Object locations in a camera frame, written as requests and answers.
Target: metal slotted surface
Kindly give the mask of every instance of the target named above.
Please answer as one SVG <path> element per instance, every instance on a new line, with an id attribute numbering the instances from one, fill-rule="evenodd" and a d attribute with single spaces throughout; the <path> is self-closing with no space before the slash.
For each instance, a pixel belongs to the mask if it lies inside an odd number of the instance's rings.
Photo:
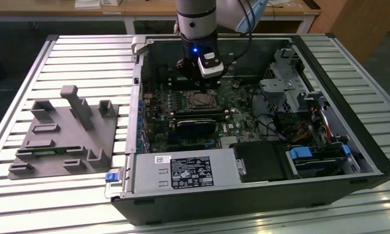
<path id="1" fill-rule="evenodd" d="M 325 35 L 302 38 L 390 159 L 390 98 Z M 27 111 L 33 101 L 50 98 L 53 106 L 66 106 L 67 102 L 58 98 L 58 88 L 65 84 L 79 87 L 78 96 L 86 97 L 90 105 L 101 99 L 119 105 L 111 167 L 123 165 L 133 74 L 130 41 L 130 36 L 119 35 L 61 36 L 42 59 L 41 72 L 27 77 L 37 80 L 23 94 L 26 100 L 19 103 L 9 134 L 1 137 L 0 233 L 390 232 L 390 181 L 323 207 L 134 227 L 109 204 L 107 197 L 121 187 L 113 184 L 106 188 L 103 174 L 7 180 L 9 163 L 33 119 Z M 306 76 L 315 86 L 310 73 Z"/>

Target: power supply label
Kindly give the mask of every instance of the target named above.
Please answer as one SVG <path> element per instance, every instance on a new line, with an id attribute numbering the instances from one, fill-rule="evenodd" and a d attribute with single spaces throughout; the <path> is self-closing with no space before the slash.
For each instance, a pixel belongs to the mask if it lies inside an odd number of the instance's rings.
<path id="1" fill-rule="evenodd" d="M 213 186 L 209 157 L 170 159 L 170 177 L 173 189 Z"/>

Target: wooden cabinet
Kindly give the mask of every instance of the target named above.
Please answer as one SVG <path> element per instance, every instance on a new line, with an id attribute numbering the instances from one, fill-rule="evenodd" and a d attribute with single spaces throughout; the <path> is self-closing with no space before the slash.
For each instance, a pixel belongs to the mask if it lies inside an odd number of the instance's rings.
<path id="1" fill-rule="evenodd" d="M 390 30 L 390 0 L 314 0 L 322 13 L 310 33 L 334 33 L 363 62 Z"/>

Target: cable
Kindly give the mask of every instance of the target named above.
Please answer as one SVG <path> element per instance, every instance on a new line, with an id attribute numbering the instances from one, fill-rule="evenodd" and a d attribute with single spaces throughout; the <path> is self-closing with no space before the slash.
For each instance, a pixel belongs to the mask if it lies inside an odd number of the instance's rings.
<path id="1" fill-rule="evenodd" d="M 267 2 L 271 5 L 271 9 L 273 9 L 273 21 L 275 21 L 275 12 L 274 12 L 274 8 L 275 6 L 273 5 L 273 3 Z"/>
<path id="2" fill-rule="evenodd" d="M 238 4 L 239 4 L 239 7 L 241 7 L 241 9 L 242 9 L 242 12 L 243 12 L 243 14 L 245 14 L 245 18 L 246 18 L 246 20 L 247 20 L 247 26 L 249 26 L 249 43 L 247 43 L 247 46 L 246 46 L 243 52 L 241 52 L 241 54 L 239 54 L 238 56 L 234 57 L 234 61 L 237 61 L 237 60 L 238 60 L 238 59 L 246 54 L 246 52 L 247 52 L 249 49 L 250 49 L 251 41 L 253 41 L 253 35 L 251 35 L 253 27 L 251 27 L 251 23 L 250 23 L 250 18 L 249 18 L 249 16 L 247 16 L 247 12 L 246 12 L 246 9 L 245 9 L 245 7 L 243 7 L 243 5 L 242 5 L 242 3 L 241 3 L 241 0 L 237 0 L 237 1 L 238 1 Z"/>
<path id="3" fill-rule="evenodd" d="M 271 121 L 271 122 L 267 123 L 267 125 L 266 125 L 266 126 L 267 126 L 267 127 L 266 127 L 266 135 L 267 135 L 267 136 L 269 136 L 269 126 L 270 126 L 271 123 L 274 123 L 274 122 Z"/>
<path id="4" fill-rule="evenodd" d="M 251 16 L 253 16 L 253 26 L 250 28 L 250 32 L 253 33 L 253 30 L 254 30 L 254 27 L 255 27 L 255 14 L 254 14 L 254 11 L 253 11 L 253 7 L 251 7 L 251 4 L 250 4 L 250 1 L 246 0 L 247 2 L 247 5 L 249 5 L 249 9 L 250 9 L 250 12 L 251 12 Z"/>

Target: floor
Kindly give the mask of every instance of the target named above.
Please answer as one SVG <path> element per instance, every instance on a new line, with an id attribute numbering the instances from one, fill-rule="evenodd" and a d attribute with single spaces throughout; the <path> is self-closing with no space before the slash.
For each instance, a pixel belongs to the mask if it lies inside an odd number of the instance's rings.
<path id="1" fill-rule="evenodd" d="M 138 22 L 137 33 L 167 33 L 173 23 Z M 41 22 L 31 31 L 27 23 L 0 23 L 0 60 L 6 78 L 0 81 L 0 121 L 27 74 L 45 38 L 49 34 L 89 35 L 125 34 L 121 22 Z M 390 94 L 390 36 L 387 35 L 363 64 Z"/>

